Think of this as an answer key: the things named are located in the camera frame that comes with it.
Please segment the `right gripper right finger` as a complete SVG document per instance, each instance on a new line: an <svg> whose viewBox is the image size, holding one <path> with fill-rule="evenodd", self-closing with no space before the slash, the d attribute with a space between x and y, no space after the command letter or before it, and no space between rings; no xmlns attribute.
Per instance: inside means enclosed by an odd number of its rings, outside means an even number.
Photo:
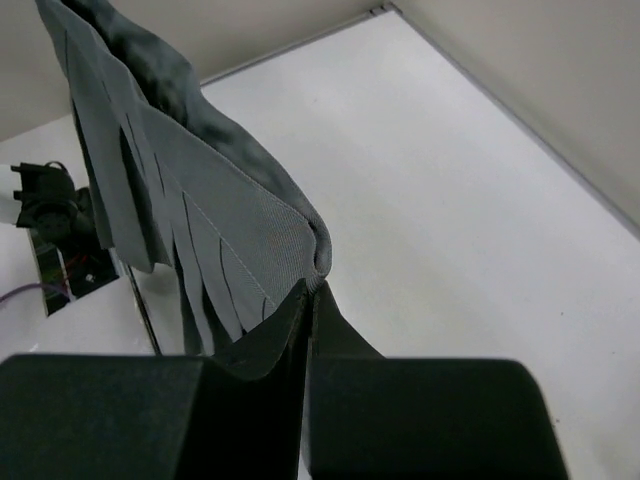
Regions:
<svg viewBox="0 0 640 480"><path fill-rule="evenodd" d="M506 359L386 358L313 303L304 462L315 479L564 479L541 390Z"/></svg>

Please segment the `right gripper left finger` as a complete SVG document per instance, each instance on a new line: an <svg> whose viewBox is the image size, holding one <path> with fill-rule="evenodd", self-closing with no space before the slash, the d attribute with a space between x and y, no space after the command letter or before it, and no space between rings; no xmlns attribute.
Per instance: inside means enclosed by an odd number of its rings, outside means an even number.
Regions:
<svg viewBox="0 0 640 480"><path fill-rule="evenodd" d="M21 354L1 365L5 479L293 479L306 286L212 357Z"/></svg>

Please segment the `grey pleated skirt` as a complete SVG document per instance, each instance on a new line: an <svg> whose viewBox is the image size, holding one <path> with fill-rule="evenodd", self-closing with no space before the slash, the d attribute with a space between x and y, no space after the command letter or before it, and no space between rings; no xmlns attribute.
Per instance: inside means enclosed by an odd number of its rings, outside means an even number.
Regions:
<svg viewBox="0 0 640 480"><path fill-rule="evenodd" d="M283 166L204 96L192 65L106 1L41 1L99 238L179 278L185 350L211 355L328 275L328 229Z"/></svg>

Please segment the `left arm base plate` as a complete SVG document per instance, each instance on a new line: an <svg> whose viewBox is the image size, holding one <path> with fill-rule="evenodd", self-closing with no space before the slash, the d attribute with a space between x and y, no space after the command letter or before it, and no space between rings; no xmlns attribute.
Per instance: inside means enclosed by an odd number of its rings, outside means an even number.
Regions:
<svg viewBox="0 0 640 480"><path fill-rule="evenodd" d="M35 230L29 231L29 238L39 280L49 284L43 290L46 316L120 278L120 271L108 250L92 255L77 250L61 253Z"/></svg>

